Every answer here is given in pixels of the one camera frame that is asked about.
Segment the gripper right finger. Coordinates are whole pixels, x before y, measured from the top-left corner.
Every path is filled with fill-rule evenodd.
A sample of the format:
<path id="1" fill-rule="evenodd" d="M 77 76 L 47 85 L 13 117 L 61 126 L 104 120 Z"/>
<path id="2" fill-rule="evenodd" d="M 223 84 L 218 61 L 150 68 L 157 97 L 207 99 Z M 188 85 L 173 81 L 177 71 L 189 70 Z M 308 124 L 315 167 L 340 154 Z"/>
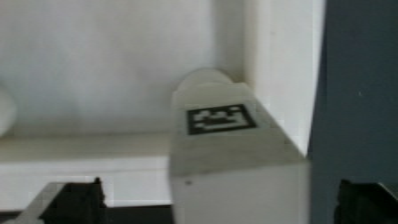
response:
<path id="1" fill-rule="evenodd" d="M 398 183 L 339 183 L 333 224 L 398 224 Z"/>

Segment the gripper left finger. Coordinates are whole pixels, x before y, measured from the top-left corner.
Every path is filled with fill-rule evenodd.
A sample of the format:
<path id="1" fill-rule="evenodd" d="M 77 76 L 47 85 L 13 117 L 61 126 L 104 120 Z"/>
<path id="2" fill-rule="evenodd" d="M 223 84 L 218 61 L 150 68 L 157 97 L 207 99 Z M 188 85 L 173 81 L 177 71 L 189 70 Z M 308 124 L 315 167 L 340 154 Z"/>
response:
<path id="1" fill-rule="evenodd" d="M 106 224 L 100 179 L 51 182 L 10 224 Z"/>

